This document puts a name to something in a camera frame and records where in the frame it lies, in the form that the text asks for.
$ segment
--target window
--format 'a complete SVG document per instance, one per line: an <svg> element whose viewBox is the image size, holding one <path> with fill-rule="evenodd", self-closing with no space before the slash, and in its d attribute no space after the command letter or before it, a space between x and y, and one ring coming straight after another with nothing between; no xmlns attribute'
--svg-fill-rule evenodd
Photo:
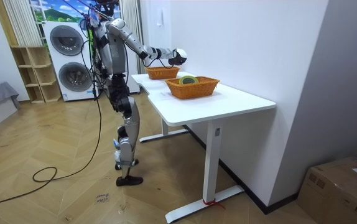
<svg viewBox="0 0 357 224"><path fill-rule="evenodd" d="M86 4L96 4L94 0L83 2ZM88 13L89 8L82 3L75 0L69 1L69 3L79 12L62 0L29 0L34 19L37 23L37 30L45 45L47 43L42 27L43 21L78 22L83 18L80 13ZM109 12L108 14L113 15L114 19L120 18L121 10L119 6L114 5L113 12Z"/></svg>

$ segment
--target cardboard box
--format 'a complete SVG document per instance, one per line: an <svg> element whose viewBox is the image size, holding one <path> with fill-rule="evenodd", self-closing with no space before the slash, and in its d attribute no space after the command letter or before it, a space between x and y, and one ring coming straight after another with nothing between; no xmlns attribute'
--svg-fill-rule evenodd
<svg viewBox="0 0 357 224"><path fill-rule="evenodd" d="M347 158L308 170L298 205L318 224L357 224L356 158Z"/></svg>

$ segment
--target wicker basket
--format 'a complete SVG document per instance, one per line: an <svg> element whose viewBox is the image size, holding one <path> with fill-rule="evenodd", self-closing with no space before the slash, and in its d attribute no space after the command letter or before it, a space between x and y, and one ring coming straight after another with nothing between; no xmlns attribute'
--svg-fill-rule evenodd
<svg viewBox="0 0 357 224"><path fill-rule="evenodd" d="M201 96L209 96L213 93L216 85L220 80L207 77L197 77L198 83L179 84L179 78L166 80L172 95L179 99L189 99Z"/></svg>
<svg viewBox="0 0 357 224"><path fill-rule="evenodd" d="M151 67L146 68L148 76L150 79L166 79L166 78L175 78L177 76L177 72L179 72L180 68L165 68L165 67Z"/></svg>

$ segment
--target green object in basket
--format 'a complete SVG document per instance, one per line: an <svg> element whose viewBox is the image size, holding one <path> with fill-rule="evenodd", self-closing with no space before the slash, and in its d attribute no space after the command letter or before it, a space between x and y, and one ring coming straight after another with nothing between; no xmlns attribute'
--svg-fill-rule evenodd
<svg viewBox="0 0 357 224"><path fill-rule="evenodd" d="M192 76L190 76L190 75L186 75L186 76L182 77L182 78L180 79L180 81L178 81L178 83L179 83L180 85L190 84L190 83L198 83L198 79L195 78L195 77L192 77Z"/></svg>

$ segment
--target black baseboard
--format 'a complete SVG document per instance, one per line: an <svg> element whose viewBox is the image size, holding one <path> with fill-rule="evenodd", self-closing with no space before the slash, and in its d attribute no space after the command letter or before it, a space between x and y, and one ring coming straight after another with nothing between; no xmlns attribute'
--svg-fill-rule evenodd
<svg viewBox="0 0 357 224"><path fill-rule="evenodd" d="M187 125L183 125L183 127L185 129L188 130L188 132L192 135L192 137L197 140L197 142L202 146L202 148L204 148L206 150L206 144L187 126ZM249 196L250 199L252 199L252 201L260 208L260 210L267 215L268 213L273 212L274 210L277 210L278 208L283 207L284 205L287 205L290 202L293 202L294 200L297 199L297 196L299 193L293 194L287 198L284 198L282 200L280 200L279 202L276 202L270 206L266 206L260 199L259 197L256 196L256 194L254 194L252 192L251 189L249 189L248 186L246 186L246 184L237 176L234 174L234 172L228 168L228 166L221 160L219 159L218 161L219 165L221 166L221 168L223 168L227 174L239 185L241 186L246 194Z"/></svg>

